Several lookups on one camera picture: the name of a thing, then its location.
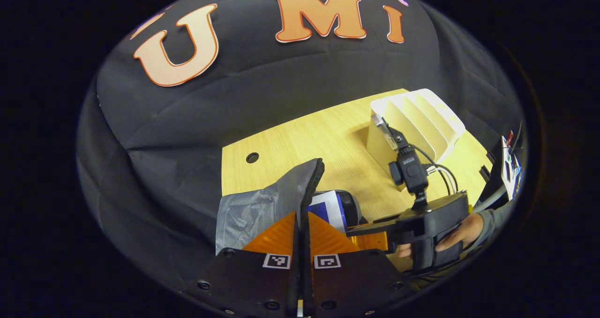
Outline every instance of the sleeve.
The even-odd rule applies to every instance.
[[[484,220],[484,227],[481,231],[480,236],[477,237],[474,243],[471,244],[471,246],[463,252],[468,253],[473,251],[482,243],[486,242],[496,229],[504,226],[504,224],[510,217],[510,214],[512,213],[512,209],[514,209],[514,206],[515,200],[513,199],[505,205],[502,205],[502,207],[499,207],[498,209],[486,209],[478,213],[478,215],[480,215]]]

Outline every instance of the wooden table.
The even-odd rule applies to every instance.
[[[405,92],[389,91],[326,108],[224,147],[223,196],[265,188],[298,164],[323,158],[325,172],[317,190],[347,190],[356,197],[362,215],[369,221],[404,211],[412,206],[414,197],[405,188],[399,192],[368,153],[366,143],[370,102]],[[249,164],[246,157],[252,152],[260,157]],[[491,170],[486,153],[467,131],[443,162],[456,176],[459,190],[467,190],[470,204],[479,198],[486,184],[479,173],[481,166]],[[446,186],[439,173],[430,175],[428,199],[445,195]]]

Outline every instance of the hand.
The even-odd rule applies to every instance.
[[[471,213],[463,220],[461,226],[446,235],[446,237],[435,246],[435,251],[444,251],[460,241],[463,241],[463,246],[467,247],[477,240],[477,237],[480,236],[483,228],[484,219],[481,215]],[[398,257],[412,258],[411,244],[401,244],[398,250]]]

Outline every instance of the person's arm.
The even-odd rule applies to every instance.
[[[501,228],[506,223],[513,208],[514,200],[509,201],[496,210],[486,209],[480,213],[471,213],[463,220],[461,226],[444,237],[435,246],[435,250],[443,251],[463,241],[463,245],[466,247],[463,252],[471,252],[474,248],[487,241],[496,229]],[[410,257],[411,254],[411,244],[402,244],[399,246],[399,257]]]
[[[477,237],[473,244],[463,252],[471,252],[474,250],[474,248],[486,242],[494,233],[494,231],[496,231],[496,229],[501,228],[504,226],[504,224],[506,224],[514,207],[515,200],[512,199],[498,209],[485,209],[484,211],[478,213],[484,221],[483,228],[479,237]]]

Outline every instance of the gray cloth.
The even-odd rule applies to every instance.
[[[298,211],[317,160],[295,166],[264,189],[223,196],[217,213],[216,254],[223,248],[244,248],[277,220]]]
[[[502,207],[498,209],[486,209],[478,214],[484,220],[484,227],[481,231],[479,237],[477,237],[476,241],[463,252],[471,252],[481,244],[485,243],[494,233],[494,231],[498,228],[501,228],[506,224],[507,220],[510,218],[510,214],[512,213],[512,209],[515,207],[515,199],[512,199]]]

